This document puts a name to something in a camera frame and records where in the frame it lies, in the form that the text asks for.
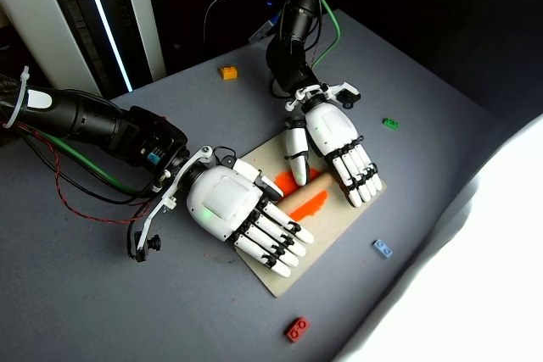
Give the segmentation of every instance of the tabletop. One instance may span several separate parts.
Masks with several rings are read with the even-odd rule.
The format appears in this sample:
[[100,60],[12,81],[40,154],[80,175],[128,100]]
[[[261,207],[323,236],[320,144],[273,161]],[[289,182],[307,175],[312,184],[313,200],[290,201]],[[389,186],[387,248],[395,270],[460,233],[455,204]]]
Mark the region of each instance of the tabletop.
[[[385,194],[274,298],[182,204],[155,218],[162,250],[145,263],[130,260],[126,227],[72,214],[56,195],[53,173],[23,142],[13,142],[0,148],[1,360],[314,362],[339,351],[480,164],[473,158],[497,121],[348,15],[337,12],[337,19],[341,43],[316,75],[361,92],[347,115],[365,136]],[[317,55],[333,37],[326,18]],[[191,152],[210,144],[243,155],[280,132],[286,116],[284,101],[268,93],[265,51],[266,41],[239,48],[116,102],[165,115],[188,135]],[[239,77],[223,81],[217,69],[230,64]],[[400,129],[383,126],[385,117]],[[81,148],[126,184],[146,184],[144,171]],[[62,165],[100,189],[69,160]],[[84,212],[132,215],[133,209],[97,202],[66,184],[68,201]],[[390,259],[372,248],[376,239],[394,250]],[[293,345],[283,332],[299,315],[311,328]]]

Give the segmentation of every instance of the white zip tie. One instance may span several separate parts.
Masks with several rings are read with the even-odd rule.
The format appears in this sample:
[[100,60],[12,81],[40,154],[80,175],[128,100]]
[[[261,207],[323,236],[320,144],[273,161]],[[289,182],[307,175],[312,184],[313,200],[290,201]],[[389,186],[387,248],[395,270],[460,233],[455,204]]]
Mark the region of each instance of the white zip tie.
[[23,104],[23,100],[25,99],[25,93],[26,93],[26,81],[30,78],[30,74],[28,73],[28,66],[25,65],[25,68],[23,69],[23,72],[20,75],[20,91],[19,91],[19,98],[17,98],[17,103],[15,104],[15,109],[11,114],[11,118],[9,118],[8,123],[4,124],[3,127],[6,129],[9,129],[11,125],[15,122],[17,119],[17,115],[19,114],[20,107]]

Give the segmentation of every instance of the wooden rolling pin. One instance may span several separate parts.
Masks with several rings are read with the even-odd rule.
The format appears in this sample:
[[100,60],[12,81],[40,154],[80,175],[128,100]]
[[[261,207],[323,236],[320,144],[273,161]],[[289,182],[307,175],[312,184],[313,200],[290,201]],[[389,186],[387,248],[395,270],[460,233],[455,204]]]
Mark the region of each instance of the wooden rolling pin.
[[315,197],[319,192],[327,190],[335,182],[330,173],[322,173],[309,184],[294,191],[277,204],[285,214],[292,214],[304,203]]

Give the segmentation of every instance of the green lego brick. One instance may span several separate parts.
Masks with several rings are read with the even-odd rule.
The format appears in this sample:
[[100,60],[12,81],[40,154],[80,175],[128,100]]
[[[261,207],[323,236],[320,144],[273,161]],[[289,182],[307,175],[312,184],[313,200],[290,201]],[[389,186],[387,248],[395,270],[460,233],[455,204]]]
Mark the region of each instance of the green lego brick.
[[383,125],[389,127],[393,131],[397,131],[398,129],[400,129],[400,123],[389,118],[383,119]]

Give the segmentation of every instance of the white robotic hand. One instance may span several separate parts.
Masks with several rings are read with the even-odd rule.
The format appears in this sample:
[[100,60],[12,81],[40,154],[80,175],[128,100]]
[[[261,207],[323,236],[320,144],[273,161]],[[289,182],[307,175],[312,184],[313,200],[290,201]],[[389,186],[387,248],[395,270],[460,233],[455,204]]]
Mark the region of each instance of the white robotic hand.
[[173,194],[184,186],[188,189],[188,211],[200,226],[280,276],[289,277],[290,267],[305,256],[300,241],[313,243],[313,235],[272,203],[283,193],[260,171],[235,154],[214,162],[212,151],[205,146],[183,165],[146,220],[137,250],[145,250],[154,215],[162,208],[175,208]]
[[287,156],[294,179],[299,186],[309,181],[309,133],[318,154],[327,161],[336,178],[341,181],[345,196],[353,207],[369,202],[383,189],[378,168],[361,145],[355,126],[337,106],[327,100],[340,102],[345,108],[360,98],[351,85],[311,86],[296,92],[295,100],[287,103],[293,110],[302,103],[305,117],[290,118],[286,122]]

